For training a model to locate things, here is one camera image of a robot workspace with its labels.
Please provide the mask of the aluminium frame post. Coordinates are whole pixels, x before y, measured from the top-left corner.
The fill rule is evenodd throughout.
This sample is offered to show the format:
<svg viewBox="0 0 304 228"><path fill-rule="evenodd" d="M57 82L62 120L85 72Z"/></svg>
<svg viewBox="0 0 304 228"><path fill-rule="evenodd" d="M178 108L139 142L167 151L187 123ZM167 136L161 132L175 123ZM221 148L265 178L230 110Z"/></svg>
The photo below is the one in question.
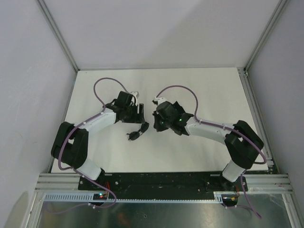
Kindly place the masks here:
<svg viewBox="0 0 304 228"><path fill-rule="evenodd" d="M253 65L254 61L258 57L259 53L261 52L263 46L266 44L267 40L269 39L272 31L274 30L275 26L277 25L279 19L281 18L282 14L284 13L286 7L289 4L289 0L280 0L275 7L273 13L271 14L271 17L269 21L266 24L266 27L264 28L257 44L255 45L252 53L250 54L250 57L248 61L246 62L245 66L243 67L244 71L247 72L251 66Z"/></svg>
<svg viewBox="0 0 304 228"><path fill-rule="evenodd" d="M62 33L53 17L51 11L49 10L46 2L44 0L36 0L36 3L38 5L43 17L45 18L47 24L49 25L55 39L57 40L59 46L61 47L64 55L66 56L68 62L70 63L71 67L73 68L73 70L75 72L78 72L79 67L78 67L64 37L62 36Z"/></svg>

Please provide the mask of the dark aviator sunglasses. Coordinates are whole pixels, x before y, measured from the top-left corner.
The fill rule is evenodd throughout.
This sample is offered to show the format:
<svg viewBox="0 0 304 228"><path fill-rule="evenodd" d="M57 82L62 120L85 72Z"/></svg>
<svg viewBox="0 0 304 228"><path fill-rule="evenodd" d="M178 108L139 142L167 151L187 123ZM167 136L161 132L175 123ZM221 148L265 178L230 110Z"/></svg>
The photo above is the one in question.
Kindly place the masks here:
<svg viewBox="0 0 304 228"><path fill-rule="evenodd" d="M150 124L148 122L143 123L139 130L127 134L128 140L134 141L138 139L143 133L145 133L149 129L149 126Z"/></svg>

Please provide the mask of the aluminium frame post right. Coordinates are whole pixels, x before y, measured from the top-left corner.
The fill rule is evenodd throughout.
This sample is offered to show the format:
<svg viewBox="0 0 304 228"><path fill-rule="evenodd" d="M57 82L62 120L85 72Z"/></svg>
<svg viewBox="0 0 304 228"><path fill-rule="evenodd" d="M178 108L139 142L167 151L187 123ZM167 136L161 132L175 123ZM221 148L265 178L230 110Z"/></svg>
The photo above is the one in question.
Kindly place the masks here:
<svg viewBox="0 0 304 228"><path fill-rule="evenodd" d="M244 71L247 72L251 66L253 65L254 61L258 57L259 53L261 52L263 46L266 44L267 40L269 39L272 31L274 30L275 26L277 25L279 19L281 18L282 14L284 13L286 7L289 4L289 0L280 0L275 7L273 13L271 14L271 17L269 21L266 24L266 27L264 28L257 44L255 45L252 53L250 54L250 57L248 61L246 62L245 66L243 67Z"/></svg>

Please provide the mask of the aluminium frame rail right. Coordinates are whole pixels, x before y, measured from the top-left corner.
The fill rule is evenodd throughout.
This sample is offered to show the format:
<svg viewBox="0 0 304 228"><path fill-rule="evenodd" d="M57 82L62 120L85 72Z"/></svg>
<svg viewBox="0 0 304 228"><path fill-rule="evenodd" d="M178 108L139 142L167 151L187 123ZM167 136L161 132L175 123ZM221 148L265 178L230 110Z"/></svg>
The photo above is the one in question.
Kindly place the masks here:
<svg viewBox="0 0 304 228"><path fill-rule="evenodd" d="M242 67L237 67L237 72L243 86L249 109L253 116L253 120L257 129L257 134L260 136L264 142L263 152L267 158L268 172L271 174L278 174L278 169L276 167L275 158L269 143L268 136L266 134L266 129L264 127L262 115L258 107L257 99L254 94L253 88L249 80L249 73Z"/></svg>

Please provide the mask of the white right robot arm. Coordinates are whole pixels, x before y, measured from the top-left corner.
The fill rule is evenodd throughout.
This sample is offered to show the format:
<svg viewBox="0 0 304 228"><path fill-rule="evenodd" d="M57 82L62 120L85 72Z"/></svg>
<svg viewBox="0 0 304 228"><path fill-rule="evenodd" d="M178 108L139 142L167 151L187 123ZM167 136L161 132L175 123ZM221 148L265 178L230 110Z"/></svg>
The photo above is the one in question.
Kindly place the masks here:
<svg viewBox="0 0 304 228"><path fill-rule="evenodd" d="M264 142L247 122L239 120L228 125L207 122L187 113L178 102L172 104L163 97L155 98L152 102L156 105L153 127L157 132L171 129L177 135L200 136L227 147L231 160L219 178L223 190L235 187L238 177L257 163Z"/></svg>

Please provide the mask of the aluminium frame post left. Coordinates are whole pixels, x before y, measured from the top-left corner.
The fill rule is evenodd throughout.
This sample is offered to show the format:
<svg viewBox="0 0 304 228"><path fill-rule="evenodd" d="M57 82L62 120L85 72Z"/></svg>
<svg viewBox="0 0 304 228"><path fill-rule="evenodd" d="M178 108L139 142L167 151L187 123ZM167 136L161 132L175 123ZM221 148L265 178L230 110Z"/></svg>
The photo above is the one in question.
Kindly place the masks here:
<svg viewBox="0 0 304 228"><path fill-rule="evenodd" d="M71 67L73 68L73 70L75 72L78 72L79 67L78 67L64 37L62 36L62 33L53 17L51 11L49 10L46 2L44 0L36 0L36 3L38 5L43 17L45 18L47 24L49 25L55 39L57 40L59 46L61 47L64 55L66 56L68 62L70 63Z"/></svg>

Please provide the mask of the black glasses case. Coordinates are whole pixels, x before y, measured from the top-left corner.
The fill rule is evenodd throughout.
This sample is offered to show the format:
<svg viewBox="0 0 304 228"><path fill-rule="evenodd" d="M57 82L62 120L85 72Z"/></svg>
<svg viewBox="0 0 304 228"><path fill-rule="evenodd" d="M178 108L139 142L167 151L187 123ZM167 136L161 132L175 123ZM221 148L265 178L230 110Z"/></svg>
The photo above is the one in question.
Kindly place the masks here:
<svg viewBox="0 0 304 228"><path fill-rule="evenodd" d="M183 118L184 116L187 115L183 107L177 101L173 104L173 107L175 110L175 116L177 118Z"/></svg>

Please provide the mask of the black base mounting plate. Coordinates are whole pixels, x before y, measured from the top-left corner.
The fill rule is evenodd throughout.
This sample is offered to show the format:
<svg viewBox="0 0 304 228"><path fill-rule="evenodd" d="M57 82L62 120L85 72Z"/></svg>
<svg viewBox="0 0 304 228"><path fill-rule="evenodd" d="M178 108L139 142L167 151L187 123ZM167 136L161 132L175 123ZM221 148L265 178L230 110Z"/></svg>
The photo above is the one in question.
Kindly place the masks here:
<svg viewBox="0 0 304 228"><path fill-rule="evenodd" d="M207 191L248 190L246 178L238 177L230 182L220 171L196 172L115 172L102 173L95 183L81 177L80 190L100 190L97 184L109 187L114 192L126 190L128 187L202 187Z"/></svg>

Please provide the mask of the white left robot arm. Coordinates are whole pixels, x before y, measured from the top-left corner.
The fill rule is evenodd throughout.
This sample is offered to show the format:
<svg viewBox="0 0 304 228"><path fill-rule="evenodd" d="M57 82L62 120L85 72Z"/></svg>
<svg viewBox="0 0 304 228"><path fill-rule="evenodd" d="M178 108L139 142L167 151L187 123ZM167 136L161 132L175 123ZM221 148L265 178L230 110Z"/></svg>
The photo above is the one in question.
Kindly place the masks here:
<svg viewBox="0 0 304 228"><path fill-rule="evenodd" d="M141 124L137 131L128 133L128 140L134 141L148 130L149 123L144 119L144 105L138 103L139 93L121 91L116 99L103 106L101 112L75 125L63 122L57 132L51 155L67 164L84 177L95 190L105 184L105 171L88 157L89 138L104 128L117 122Z"/></svg>

